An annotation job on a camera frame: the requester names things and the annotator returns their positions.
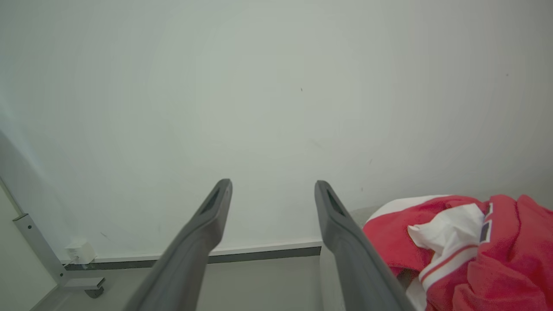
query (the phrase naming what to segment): metal foot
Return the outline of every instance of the metal foot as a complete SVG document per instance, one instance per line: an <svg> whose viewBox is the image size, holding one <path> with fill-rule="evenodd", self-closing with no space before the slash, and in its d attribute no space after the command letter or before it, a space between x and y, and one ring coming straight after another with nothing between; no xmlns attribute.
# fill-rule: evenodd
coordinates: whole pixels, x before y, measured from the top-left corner
<svg viewBox="0 0 553 311"><path fill-rule="evenodd" d="M100 287L99 289L86 289L85 290L85 293L90 297L90 298L98 298L100 297L100 295L103 293L103 286Z"/></svg>

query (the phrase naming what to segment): red stripe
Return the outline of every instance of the red stripe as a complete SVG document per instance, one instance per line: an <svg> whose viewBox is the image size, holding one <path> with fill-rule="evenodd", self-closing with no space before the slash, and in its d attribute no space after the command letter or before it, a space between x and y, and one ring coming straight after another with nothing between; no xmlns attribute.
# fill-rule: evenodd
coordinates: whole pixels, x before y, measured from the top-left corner
<svg viewBox="0 0 553 311"><path fill-rule="evenodd" d="M423 277L422 279L420 279L420 282L424 282L424 280L426 279L427 276L429 276L430 274L432 274L434 271L438 270L439 268L441 268L442 266L444 266L446 263L450 262L455 256L459 255L460 252L464 251L464 250L467 250L469 248L473 248L473 247L478 247L478 245L467 245L467 246L464 246L464 247L461 247L459 248L455 253L451 254L447 259L445 259L444 261L440 262L436 267L430 269Z"/></svg>

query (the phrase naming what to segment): gray metal bracket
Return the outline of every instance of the gray metal bracket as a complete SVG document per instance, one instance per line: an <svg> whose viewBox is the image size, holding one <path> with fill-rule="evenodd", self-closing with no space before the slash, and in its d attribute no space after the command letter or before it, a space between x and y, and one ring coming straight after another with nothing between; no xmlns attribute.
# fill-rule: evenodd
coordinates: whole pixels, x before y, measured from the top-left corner
<svg viewBox="0 0 553 311"><path fill-rule="evenodd" d="M14 219L13 222L60 288L68 291L84 290L91 298L97 298L103 293L102 284L106 280L105 278L71 277L78 273L76 271L72 271L70 275L68 274L69 271L65 270L29 214L23 214Z"/></svg>

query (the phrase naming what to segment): power outlet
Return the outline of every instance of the power outlet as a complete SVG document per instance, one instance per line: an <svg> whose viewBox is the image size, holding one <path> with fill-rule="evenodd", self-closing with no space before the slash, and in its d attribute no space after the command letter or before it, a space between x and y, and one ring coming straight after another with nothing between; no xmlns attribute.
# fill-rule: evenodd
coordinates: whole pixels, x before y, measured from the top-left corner
<svg viewBox="0 0 553 311"><path fill-rule="evenodd" d="M65 247L67 254L76 265L86 265L96 258L94 249L87 241L76 241Z"/></svg>

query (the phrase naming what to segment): fabric pile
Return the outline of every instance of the fabric pile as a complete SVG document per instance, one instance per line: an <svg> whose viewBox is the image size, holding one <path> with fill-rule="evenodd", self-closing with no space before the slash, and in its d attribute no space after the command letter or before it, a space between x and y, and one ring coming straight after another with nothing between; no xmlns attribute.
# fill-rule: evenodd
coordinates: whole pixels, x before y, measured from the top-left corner
<svg viewBox="0 0 553 311"><path fill-rule="evenodd" d="M417 310L553 310L553 212L526 195L395 200L363 231Z"/></svg>

